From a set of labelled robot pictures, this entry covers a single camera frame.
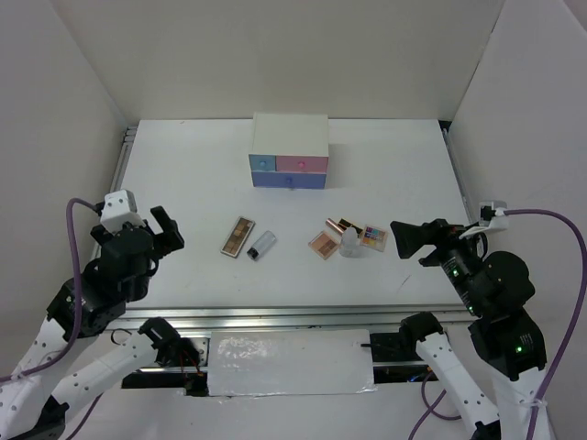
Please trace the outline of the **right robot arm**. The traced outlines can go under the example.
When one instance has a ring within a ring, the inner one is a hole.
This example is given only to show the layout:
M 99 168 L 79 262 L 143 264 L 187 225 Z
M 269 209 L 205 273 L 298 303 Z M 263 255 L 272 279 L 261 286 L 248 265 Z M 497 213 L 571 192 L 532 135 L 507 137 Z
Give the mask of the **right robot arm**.
M 425 246 L 418 260 L 439 267 L 473 317 L 468 330 L 473 348 L 488 366 L 496 401 L 485 396 L 455 355 L 442 325 L 430 312 L 400 324 L 399 347 L 421 358 L 441 382 L 472 439 L 523 439 L 537 390 L 546 377 L 545 340 L 524 306 L 534 295 L 526 263 L 507 251 L 487 251 L 487 230 L 436 219 L 422 225 L 390 224 L 400 259 Z

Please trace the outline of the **rose gold lipstick tube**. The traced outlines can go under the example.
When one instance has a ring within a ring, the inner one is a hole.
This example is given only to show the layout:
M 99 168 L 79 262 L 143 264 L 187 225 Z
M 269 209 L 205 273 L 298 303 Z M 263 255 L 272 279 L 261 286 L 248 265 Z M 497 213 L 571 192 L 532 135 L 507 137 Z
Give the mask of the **rose gold lipstick tube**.
M 338 235 L 342 236 L 344 234 L 344 229 L 331 218 L 326 220 L 326 225 Z

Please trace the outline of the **clear ribbed plastic bottle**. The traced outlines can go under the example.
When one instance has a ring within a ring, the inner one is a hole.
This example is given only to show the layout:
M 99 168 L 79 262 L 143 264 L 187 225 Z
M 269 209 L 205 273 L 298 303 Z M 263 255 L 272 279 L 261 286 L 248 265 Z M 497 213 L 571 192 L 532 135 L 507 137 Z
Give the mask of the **clear ribbed plastic bottle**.
M 344 230 L 338 252 L 344 258 L 358 259 L 361 257 L 359 235 L 352 226 Z

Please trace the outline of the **long brown eyeshadow palette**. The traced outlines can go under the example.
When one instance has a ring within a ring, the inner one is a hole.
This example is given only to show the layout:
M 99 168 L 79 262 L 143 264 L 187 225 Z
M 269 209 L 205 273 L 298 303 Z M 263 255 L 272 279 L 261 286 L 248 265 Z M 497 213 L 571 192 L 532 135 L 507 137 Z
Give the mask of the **long brown eyeshadow palette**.
M 254 226 L 255 222 L 253 220 L 240 216 L 231 229 L 220 252 L 225 256 L 235 259 L 246 243 Z

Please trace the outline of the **white taped cover plate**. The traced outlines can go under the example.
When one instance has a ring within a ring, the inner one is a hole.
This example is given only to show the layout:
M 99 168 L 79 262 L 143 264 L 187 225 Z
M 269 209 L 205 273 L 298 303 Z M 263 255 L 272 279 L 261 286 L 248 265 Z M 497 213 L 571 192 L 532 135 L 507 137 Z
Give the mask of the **white taped cover plate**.
M 376 390 L 366 330 L 215 332 L 212 396 L 345 395 Z

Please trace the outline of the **purple bottom drawer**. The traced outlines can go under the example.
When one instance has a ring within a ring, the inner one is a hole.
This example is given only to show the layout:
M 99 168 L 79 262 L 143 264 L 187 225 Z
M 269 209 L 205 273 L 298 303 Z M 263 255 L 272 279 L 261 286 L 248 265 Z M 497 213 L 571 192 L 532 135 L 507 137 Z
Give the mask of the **purple bottom drawer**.
M 277 171 L 253 171 L 254 187 L 285 189 L 324 189 L 327 176 L 324 173 L 289 173 Z

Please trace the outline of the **aluminium front rail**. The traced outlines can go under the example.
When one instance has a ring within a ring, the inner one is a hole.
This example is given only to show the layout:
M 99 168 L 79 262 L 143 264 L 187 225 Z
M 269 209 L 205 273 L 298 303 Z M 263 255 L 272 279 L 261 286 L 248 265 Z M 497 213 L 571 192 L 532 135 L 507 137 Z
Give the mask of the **aluminium front rail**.
M 335 326 L 396 325 L 421 312 L 432 313 L 441 323 L 468 323 L 472 316 L 457 304 L 275 307 L 275 308 L 174 308 L 129 309 L 114 328 L 135 329 L 153 317 L 162 317 L 178 329 L 325 328 Z

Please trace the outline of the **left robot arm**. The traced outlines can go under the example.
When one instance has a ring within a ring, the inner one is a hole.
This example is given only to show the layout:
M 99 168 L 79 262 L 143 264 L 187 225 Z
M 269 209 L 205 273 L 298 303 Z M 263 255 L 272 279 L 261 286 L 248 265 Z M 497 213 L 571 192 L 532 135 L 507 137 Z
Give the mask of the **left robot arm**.
M 153 362 L 170 365 L 182 348 L 173 326 L 153 317 L 111 352 L 70 371 L 128 303 L 146 296 L 160 261 L 184 247 L 176 221 L 163 207 L 150 210 L 161 227 L 156 234 L 134 208 L 103 202 L 90 207 L 100 216 L 91 235 L 101 254 L 81 266 L 72 218 L 77 202 L 70 200 L 66 208 L 73 276 L 50 303 L 27 353 L 1 378 L 4 439 L 58 438 L 71 418 L 126 375 Z

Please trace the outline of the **clear bottle black cap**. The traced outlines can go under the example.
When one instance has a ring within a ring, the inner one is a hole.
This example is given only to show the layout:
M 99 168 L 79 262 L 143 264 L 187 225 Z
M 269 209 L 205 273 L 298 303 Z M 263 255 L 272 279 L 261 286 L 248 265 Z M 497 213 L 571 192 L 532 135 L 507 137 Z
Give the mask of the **clear bottle black cap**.
M 247 255 L 253 261 L 257 261 L 265 255 L 276 243 L 277 238 L 272 231 L 265 231 L 249 248 Z

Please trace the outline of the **colourful small eyeshadow palette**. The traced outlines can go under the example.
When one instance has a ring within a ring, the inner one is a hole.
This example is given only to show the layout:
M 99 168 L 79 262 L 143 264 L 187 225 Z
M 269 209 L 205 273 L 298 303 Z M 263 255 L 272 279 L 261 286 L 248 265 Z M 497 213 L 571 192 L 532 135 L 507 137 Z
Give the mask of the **colourful small eyeshadow palette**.
M 374 225 L 365 225 L 360 236 L 360 245 L 372 250 L 383 252 L 386 247 L 389 231 Z

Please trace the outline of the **pink drawer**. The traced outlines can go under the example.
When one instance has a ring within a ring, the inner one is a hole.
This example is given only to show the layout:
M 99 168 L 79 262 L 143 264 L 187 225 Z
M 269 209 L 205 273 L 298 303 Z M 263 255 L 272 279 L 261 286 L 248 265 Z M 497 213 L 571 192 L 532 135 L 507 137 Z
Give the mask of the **pink drawer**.
M 277 156 L 275 167 L 278 172 L 327 173 L 328 157 L 324 156 Z

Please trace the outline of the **white drawer cabinet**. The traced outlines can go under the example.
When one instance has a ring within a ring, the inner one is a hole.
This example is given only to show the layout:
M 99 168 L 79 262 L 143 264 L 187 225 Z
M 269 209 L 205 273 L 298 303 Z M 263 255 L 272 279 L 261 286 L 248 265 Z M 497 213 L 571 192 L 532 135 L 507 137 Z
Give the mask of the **white drawer cabinet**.
M 329 162 L 329 128 L 326 115 L 257 113 L 249 154 L 324 156 Z

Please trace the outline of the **light blue small drawer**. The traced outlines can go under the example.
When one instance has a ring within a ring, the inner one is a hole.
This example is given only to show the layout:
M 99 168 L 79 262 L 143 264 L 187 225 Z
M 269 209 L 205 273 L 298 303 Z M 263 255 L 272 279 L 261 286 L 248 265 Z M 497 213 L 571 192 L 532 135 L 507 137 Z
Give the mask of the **light blue small drawer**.
M 249 165 L 252 171 L 274 172 L 275 160 L 274 155 L 249 154 Z

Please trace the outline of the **square peach eyeshadow palette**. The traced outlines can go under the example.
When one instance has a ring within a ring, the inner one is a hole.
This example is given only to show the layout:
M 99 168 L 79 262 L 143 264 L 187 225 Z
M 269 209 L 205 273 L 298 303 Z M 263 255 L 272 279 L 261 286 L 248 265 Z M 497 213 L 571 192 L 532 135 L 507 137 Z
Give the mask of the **square peach eyeshadow palette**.
M 323 260 L 329 259 L 339 248 L 339 243 L 330 234 L 321 231 L 308 246 Z

